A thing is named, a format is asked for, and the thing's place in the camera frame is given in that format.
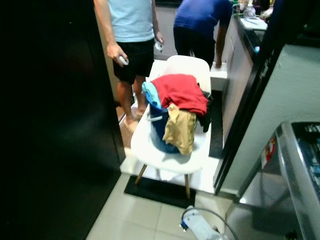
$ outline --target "black shorts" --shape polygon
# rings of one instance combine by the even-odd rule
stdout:
[[[129,64],[121,67],[113,61],[114,75],[124,82],[133,84],[136,75],[149,77],[154,63],[154,39],[142,42],[118,42],[128,56]]]
[[[208,38],[187,27],[173,28],[174,46],[178,55],[191,56],[205,60],[212,66],[215,58],[214,38]]]

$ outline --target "blue laundry basket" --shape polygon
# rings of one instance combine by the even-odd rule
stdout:
[[[172,145],[166,144],[166,141],[162,140],[165,135],[165,128],[167,125],[167,121],[169,118],[169,113],[166,108],[157,108],[156,105],[152,103],[148,93],[145,94],[146,100],[150,104],[150,114],[147,116],[147,120],[151,122],[151,140],[156,148],[159,150],[169,153],[169,154],[177,154],[179,153],[179,149]]]

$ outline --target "person's hand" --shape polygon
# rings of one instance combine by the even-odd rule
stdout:
[[[221,65],[222,65],[222,61],[221,61],[221,59],[219,59],[219,60],[217,60],[216,62],[215,62],[215,68],[216,69],[219,69],[219,68],[221,68]]]
[[[161,32],[159,32],[159,31],[155,34],[155,39],[159,43],[161,43],[161,45],[163,45],[165,43],[164,37],[162,36]]]
[[[108,56],[112,58],[121,67],[123,67],[123,63],[119,59],[120,56],[122,56],[127,62],[129,62],[128,56],[116,42],[109,43],[106,47],[106,52]]]

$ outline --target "black cloth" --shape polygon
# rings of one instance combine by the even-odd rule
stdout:
[[[191,56],[205,60],[211,67],[215,58],[215,44],[213,38],[208,38],[197,31],[186,27],[173,28],[174,46],[178,55]]]
[[[203,127],[203,132],[208,132],[209,125],[211,123],[211,111],[212,111],[212,105],[214,103],[214,98],[212,97],[210,92],[202,91],[202,94],[205,96],[205,98],[208,99],[208,103],[206,105],[206,115],[202,117],[198,117],[198,121]]]
[[[114,75],[124,82],[133,84],[136,75],[149,77],[154,63],[154,39],[143,42],[118,42],[128,56],[129,64],[121,67],[113,61]]]

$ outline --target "man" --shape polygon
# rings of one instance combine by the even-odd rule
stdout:
[[[113,71],[119,78],[117,94],[126,114],[124,124],[134,132],[138,122],[131,112],[131,85],[142,116],[146,110],[142,83],[154,62],[154,37],[163,44],[156,17],[155,0],[94,0],[107,41],[107,54],[113,59]],[[123,65],[122,56],[128,65]]]
[[[210,68],[216,52],[216,68],[222,64],[222,52],[232,14],[229,0],[184,0],[173,25],[174,45],[179,55],[205,60]],[[214,28],[219,21],[216,41]]]

